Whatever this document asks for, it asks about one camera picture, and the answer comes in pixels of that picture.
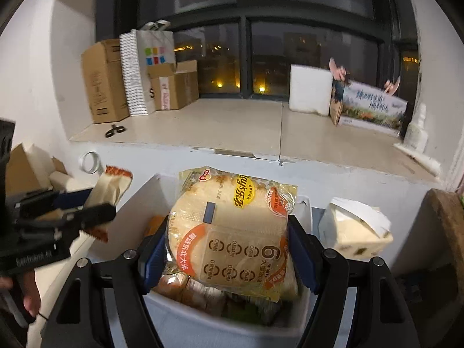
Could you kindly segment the person's left hand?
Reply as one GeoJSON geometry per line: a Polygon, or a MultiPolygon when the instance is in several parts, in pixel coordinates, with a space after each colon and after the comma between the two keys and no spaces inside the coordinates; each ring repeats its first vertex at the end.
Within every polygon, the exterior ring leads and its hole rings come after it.
{"type": "MultiPolygon", "coordinates": [[[[35,280],[35,271],[34,269],[22,273],[17,277],[19,284],[21,285],[21,290],[23,293],[23,307],[29,312],[32,317],[37,317],[40,306],[41,306],[41,297],[35,280]]],[[[1,293],[4,291],[10,290],[13,285],[12,278],[4,276],[1,274],[1,293]]],[[[1,295],[1,309],[10,311],[4,297],[1,295]]]]}

